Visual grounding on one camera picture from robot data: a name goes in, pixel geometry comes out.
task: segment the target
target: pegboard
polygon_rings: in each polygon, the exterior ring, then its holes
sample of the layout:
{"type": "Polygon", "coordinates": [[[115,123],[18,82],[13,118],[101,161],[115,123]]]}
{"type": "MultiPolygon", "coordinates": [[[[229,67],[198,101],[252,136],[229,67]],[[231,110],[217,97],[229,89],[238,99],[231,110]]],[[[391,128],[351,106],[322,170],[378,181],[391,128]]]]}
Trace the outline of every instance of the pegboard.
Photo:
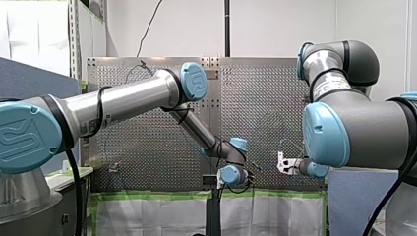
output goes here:
{"type": "Polygon", "coordinates": [[[222,58],[220,62],[221,136],[249,141],[246,166],[256,174],[256,187],[321,189],[321,180],[288,176],[276,168],[280,150],[286,158],[303,156],[302,111],[308,87],[297,80],[295,59],[222,58]]]}
{"type": "MultiPolygon", "coordinates": [[[[197,62],[209,70],[208,95],[191,103],[195,113],[217,136],[249,140],[248,164],[262,170],[258,188],[318,190],[323,183],[276,169],[280,141],[286,157],[302,146],[302,101],[307,86],[295,78],[295,59],[234,58],[90,58],[89,90],[117,86],[154,72],[197,62]]],[[[202,175],[213,173],[216,159],[199,154],[197,144],[160,109],[116,124],[89,140],[89,164],[95,167],[92,190],[200,190],[202,175]]]]}

